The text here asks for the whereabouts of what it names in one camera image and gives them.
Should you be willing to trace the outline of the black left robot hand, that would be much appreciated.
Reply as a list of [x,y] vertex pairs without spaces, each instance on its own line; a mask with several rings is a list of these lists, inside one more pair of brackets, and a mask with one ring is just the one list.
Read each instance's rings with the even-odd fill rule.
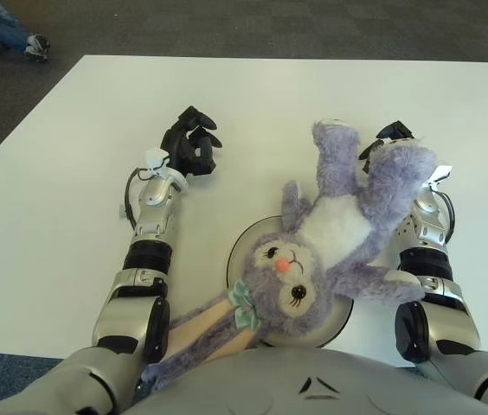
[[211,131],[216,123],[194,106],[187,107],[177,121],[165,132],[160,148],[170,157],[167,166],[183,176],[209,175],[215,169],[213,149],[222,147]]

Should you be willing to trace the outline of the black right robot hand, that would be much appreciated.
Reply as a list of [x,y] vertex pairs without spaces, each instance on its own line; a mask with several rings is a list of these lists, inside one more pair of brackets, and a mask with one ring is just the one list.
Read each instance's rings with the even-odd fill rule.
[[359,161],[364,161],[363,172],[369,173],[370,154],[385,144],[394,144],[400,140],[414,139],[414,135],[409,128],[397,120],[382,128],[376,135],[376,140],[366,147],[358,156]]

